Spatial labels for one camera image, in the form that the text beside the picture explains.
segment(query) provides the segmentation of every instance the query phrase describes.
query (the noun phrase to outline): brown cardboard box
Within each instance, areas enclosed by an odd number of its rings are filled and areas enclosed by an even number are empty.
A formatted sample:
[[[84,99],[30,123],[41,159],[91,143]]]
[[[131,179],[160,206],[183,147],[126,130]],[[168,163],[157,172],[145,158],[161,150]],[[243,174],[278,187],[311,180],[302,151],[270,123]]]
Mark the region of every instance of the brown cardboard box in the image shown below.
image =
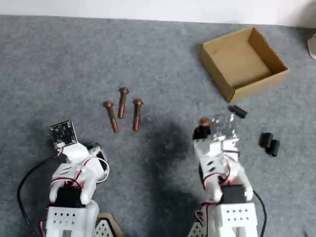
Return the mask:
[[[274,86],[289,71],[254,27],[203,43],[200,59],[227,102]]]

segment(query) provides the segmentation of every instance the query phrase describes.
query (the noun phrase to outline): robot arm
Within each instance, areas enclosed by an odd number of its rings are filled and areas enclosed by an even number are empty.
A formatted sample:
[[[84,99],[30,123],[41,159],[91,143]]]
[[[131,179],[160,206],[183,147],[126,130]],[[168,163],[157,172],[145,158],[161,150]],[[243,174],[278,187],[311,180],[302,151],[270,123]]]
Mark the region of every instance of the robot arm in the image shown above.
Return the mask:
[[[107,179],[110,167],[97,145],[88,150],[77,142],[71,121],[50,127],[56,150],[66,156],[52,176],[46,237],[92,237],[99,213],[92,200],[96,185]]]
[[[234,116],[216,116],[193,134],[195,157],[208,201],[202,203],[197,229],[207,237],[257,237],[253,189],[238,161]]]

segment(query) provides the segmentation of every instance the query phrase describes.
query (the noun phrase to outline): bolt head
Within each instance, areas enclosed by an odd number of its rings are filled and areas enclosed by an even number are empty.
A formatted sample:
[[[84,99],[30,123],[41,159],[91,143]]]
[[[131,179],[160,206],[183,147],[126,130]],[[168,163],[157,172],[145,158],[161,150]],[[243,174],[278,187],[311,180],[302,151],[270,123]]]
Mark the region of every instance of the bolt head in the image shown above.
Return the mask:
[[[128,94],[128,93],[129,93],[129,89],[128,89],[127,87],[121,87],[121,88],[119,89],[119,92]]]
[[[106,102],[104,102],[103,103],[103,106],[105,107],[105,108],[110,108],[110,107],[113,107],[113,102],[111,102],[111,101],[106,101]]]
[[[136,99],[136,100],[134,100],[134,104],[135,105],[143,105],[144,103],[141,99]]]
[[[199,120],[198,124],[202,127],[208,127],[209,126],[209,119],[208,118],[201,118]]]

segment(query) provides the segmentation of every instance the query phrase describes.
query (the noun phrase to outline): white wall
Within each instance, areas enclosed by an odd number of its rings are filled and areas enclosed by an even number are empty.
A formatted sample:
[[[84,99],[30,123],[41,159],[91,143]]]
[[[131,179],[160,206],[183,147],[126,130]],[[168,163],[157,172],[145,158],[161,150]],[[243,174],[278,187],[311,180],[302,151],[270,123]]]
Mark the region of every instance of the white wall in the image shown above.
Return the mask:
[[[316,0],[0,0],[0,14],[316,28]]]

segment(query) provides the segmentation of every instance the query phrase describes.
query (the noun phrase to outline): copper bolt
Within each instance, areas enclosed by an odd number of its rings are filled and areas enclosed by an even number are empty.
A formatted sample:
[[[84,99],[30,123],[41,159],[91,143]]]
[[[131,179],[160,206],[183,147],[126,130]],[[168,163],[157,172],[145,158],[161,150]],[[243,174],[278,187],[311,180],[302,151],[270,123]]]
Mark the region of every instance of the copper bolt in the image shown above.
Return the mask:
[[[118,117],[121,119],[123,118],[123,115],[124,115],[126,95],[129,93],[129,90],[127,87],[122,87],[119,89],[119,92],[120,92],[120,99],[119,99]]]
[[[134,100],[134,124],[133,124],[133,130],[135,132],[138,131],[138,124],[139,124],[139,118],[140,118],[140,107],[143,105],[143,101],[141,99]]]
[[[104,102],[104,107],[107,108],[108,114],[111,120],[113,132],[119,132],[119,127],[117,124],[117,120],[115,119],[114,111],[113,111],[113,103],[111,101]]]
[[[209,126],[209,119],[208,118],[201,118],[198,122],[201,127],[208,127]]]

